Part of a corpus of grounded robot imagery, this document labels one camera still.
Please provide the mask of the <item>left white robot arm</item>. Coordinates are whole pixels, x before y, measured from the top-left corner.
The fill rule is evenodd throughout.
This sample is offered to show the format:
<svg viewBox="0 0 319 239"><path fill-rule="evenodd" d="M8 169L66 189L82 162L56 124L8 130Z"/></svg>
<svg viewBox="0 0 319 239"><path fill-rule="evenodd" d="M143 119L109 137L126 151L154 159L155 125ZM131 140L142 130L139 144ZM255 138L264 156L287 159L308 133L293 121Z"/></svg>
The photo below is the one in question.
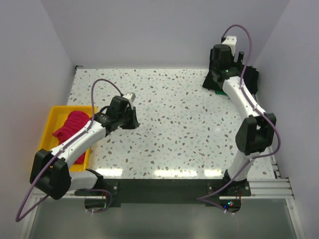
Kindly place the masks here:
<svg viewBox="0 0 319 239"><path fill-rule="evenodd" d="M73 163L92 145L107 137L111 132L136 129L139 123L133 102L134 93L115 96L106 112L99 111L77 133L49 151L39 150L34 157L30 183L49 197L58 200L68 191L87 190L91 195L103 191L103 176L86 169L71 172Z"/></svg>

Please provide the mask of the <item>black t shirt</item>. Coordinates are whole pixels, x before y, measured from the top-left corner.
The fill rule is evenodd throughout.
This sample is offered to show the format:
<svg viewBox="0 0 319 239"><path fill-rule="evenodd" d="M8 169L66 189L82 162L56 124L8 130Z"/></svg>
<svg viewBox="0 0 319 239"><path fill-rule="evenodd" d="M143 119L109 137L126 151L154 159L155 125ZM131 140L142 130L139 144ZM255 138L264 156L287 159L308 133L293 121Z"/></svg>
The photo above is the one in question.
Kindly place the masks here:
<svg viewBox="0 0 319 239"><path fill-rule="evenodd" d="M224 82L224 79L222 78L222 76L227 76L229 79L231 76L240 76L241 72L241 70L235 69L234 67L230 68L229 72L225 71L224 73L209 70L202 87L208 90L223 91L221 83ZM243 81L252 95L255 95L258 92L258 77L259 72L256 70L256 68L253 68L251 66L246 68L243 76Z"/></svg>

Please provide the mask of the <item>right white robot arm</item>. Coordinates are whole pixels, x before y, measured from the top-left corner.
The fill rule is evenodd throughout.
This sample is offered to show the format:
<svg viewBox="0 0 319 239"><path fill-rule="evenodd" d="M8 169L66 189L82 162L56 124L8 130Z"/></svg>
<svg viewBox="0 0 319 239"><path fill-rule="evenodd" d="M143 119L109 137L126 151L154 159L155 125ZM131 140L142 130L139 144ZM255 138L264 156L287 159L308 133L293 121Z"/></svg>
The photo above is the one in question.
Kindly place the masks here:
<svg viewBox="0 0 319 239"><path fill-rule="evenodd" d="M224 92L234 104L242 123L236 133L236 156L224 174L222 190L232 196L240 189L240 182L247 179L255 159L273 142L276 116L268 114L258 105L248 91L240 70L235 63L231 47L216 44L210 50L209 73L204 87Z"/></svg>

